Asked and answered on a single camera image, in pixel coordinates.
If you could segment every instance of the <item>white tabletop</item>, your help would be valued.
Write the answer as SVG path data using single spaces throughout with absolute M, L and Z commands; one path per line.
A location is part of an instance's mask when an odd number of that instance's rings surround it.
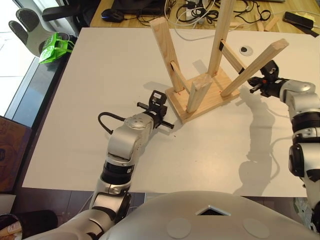
M 179 30 L 207 36 L 212 30 Z M 181 71 L 187 79 L 206 71 L 213 38 L 185 41 L 171 30 Z M 316 84 L 319 94 L 319 39 L 310 35 L 233 31 L 236 51 L 243 45 L 249 65 L 271 42 L 290 45 L 275 61 L 280 77 Z M 223 59 L 225 72 L 236 71 Z M 33 153 L 23 187 L 93 191 L 102 172 L 110 136 L 97 120 L 101 112 L 129 117 L 142 112 L 152 90 L 171 86 L 152 30 L 83 28 L 65 69 Z M 250 94 L 181 125 L 169 103 L 165 120 L 143 151 L 132 178 L 132 192 L 207 190 L 243 196 L 304 197 L 302 181 L 288 170 L 292 145 L 287 106 L 277 98 Z M 123 123 L 106 118 L 115 129 Z

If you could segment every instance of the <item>computer mouse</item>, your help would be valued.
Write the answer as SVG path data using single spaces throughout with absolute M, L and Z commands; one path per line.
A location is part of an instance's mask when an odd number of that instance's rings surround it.
M 125 16 L 122 12 L 109 8 L 101 13 L 101 18 L 107 22 L 121 23 Z

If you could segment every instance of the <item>wooden desk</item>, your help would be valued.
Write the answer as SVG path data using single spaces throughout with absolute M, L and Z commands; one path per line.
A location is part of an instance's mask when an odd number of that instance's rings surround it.
M 176 22 L 176 11 L 179 6 L 184 4 L 184 0 L 177 0 L 175 6 L 172 8 L 172 13 L 170 16 L 170 20 L 173 22 Z M 121 23 L 114 23 L 114 22 L 106 22 L 101 19 L 101 13 L 105 9 L 111 8 L 113 4 L 113 0 L 101 0 L 99 7 L 97 8 L 95 15 L 91 21 L 90 27 L 116 27 L 116 28 L 148 28 L 147 26 L 142 25 L 137 19 L 131 19 L 131 20 L 124 20 Z M 279 2 L 259 2 L 261 11 L 264 9 L 270 10 L 271 13 L 278 13 L 281 11 L 296 11 L 296 10 L 305 10 L 309 12 L 319 13 L 320 14 L 320 8 L 317 5 L 315 0 L 287 0 L 284 3 Z M 242 1 L 237 1 L 235 4 L 235 10 L 243 10 L 245 8 L 245 4 Z M 255 20 L 255 13 L 257 12 L 257 8 L 254 7 L 252 12 L 243 14 L 243 17 L 247 21 L 254 21 Z M 277 22 L 277 24 L 270 30 L 271 32 L 281 32 L 281 33 L 296 33 L 301 34 L 303 33 L 296 27 L 292 26 L 291 24 L 282 21 L 282 17 L 284 15 L 284 12 L 277 14 L 278 17 L 281 18 Z M 271 15 L 271 18 L 264 22 L 263 24 L 266 25 L 268 22 L 272 19 L 274 15 Z M 320 25 L 320 16 L 313 15 L 315 17 L 315 24 Z M 126 14 L 126 18 L 130 19 L 135 17 L 131 14 Z M 232 22 L 239 22 L 244 23 L 244 21 L 236 17 L 232 20 Z M 177 28 L 191 28 L 190 26 L 177 26 Z M 196 25 L 197 29 L 214 29 L 214 26 L 212 24 L 207 23 L 207 21 L 201 25 Z M 246 31 L 257 31 L 257 24 L 248 24 L 244 25 L 243 27 L 239 27 L 239 30 L 246 30 Z

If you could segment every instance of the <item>chair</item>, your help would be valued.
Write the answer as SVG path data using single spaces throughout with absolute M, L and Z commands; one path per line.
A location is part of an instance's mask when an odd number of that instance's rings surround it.
M 18 9 L 15 15 L 26 30 L 20 23 L 13 20 L 9 21 L 10 29 L 33 55 L 40 57 L 45 41 L 55 32 L 45 30 L 38 15 L 31 9 Z M 60 32 L 59 35 L 64 40 L 70 39 L 70 36 L 66 33 Z
M 72 17 L 73 23 L 80 32 L 81 28 L 90 26 L 100 0 L 63 0 L 64 6 L 49 7 L 43 10 L 45 22 Z

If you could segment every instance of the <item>upside-down wooden stool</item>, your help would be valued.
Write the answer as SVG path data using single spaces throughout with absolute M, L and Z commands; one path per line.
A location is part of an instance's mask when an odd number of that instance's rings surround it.
M 289 45 L 285 39 L 275 41 L 245 66 L 226 43 L 235 1 L 221 2 L 208 72 L 189 80 L 180 71 L 167 20 L 160 17 L 150 22 L 173 85 L 165 93 L 183 124 L 238 97 L 237 88 Z M 222 55 L 239 73 L 234 81 L 220 67 Z

